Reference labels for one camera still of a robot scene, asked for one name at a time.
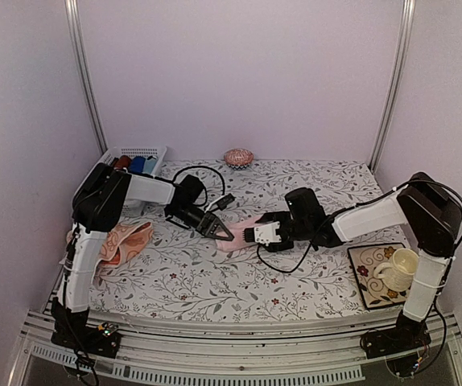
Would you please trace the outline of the pink towel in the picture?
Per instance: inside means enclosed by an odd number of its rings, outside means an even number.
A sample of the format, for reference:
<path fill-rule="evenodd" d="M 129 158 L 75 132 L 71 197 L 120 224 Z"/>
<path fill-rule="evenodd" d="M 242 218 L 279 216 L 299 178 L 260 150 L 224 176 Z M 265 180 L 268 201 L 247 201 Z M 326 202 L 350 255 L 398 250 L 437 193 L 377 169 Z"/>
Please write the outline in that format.
<path fill-rule="evenodd" d="M 267 223 L 267 220 L 263 219 L 262 216 L 253 216 L 246 220 L 225 224 L 227 229 L 233 234 L 233 240 L 216 240 L 217 250 L 229 253 L 254 245 L 253 241 L 245 241 L 244 230 L 246 228 L 253 228 L 257 224 L 262 225 L 264 223 Z"/>

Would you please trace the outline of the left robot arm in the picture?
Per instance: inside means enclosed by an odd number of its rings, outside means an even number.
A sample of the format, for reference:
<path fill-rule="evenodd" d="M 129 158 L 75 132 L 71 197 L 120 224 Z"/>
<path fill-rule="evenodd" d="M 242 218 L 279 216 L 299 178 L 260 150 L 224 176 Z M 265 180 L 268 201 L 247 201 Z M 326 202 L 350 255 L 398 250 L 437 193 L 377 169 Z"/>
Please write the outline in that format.
<path fill-rule="evenodd" d="M 187 175 L 181 182 L 127 169 L 97 164 L 78 188 L 72 201 L 72 238 L 68 242 L 63 279 L 52 301 L 55 330 L 52 342 L 74 351 L 79 360 L 91 354 L 114 358 L 121 335 L 116 325 L 89 327 L 89 287 L 104 241 L 121 218 L 124 203 L 138 200 L 164 207 L 168 222 L 193 228 L 206 238 L 231 241 L 234 236 L 210 208 L 196 205 L 204 184 Z"/>

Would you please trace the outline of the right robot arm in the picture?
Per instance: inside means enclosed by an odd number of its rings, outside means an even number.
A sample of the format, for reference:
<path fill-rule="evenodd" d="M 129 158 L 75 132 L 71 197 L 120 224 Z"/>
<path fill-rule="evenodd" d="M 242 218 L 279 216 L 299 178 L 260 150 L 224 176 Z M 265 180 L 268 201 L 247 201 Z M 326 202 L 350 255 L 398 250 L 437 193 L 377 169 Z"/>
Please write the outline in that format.
<path fill-rule="evenodd" d="M 244 232 L 259 248 L 284 250 L 295 241 L 308 247 L 335 248 L 359 236 L 406 225 L 417 242 L 418 265 L 394 327 L 361 336 L 370 359 L 414 350 L 430 343 L 426 320 L 446 284 L 462 242 L 462 197 L 423 172 L 392 191 L 364 203 L 326 214 L 315 192 L 306 187 L 285 196 L 287 211 L 263 215 Z"/>

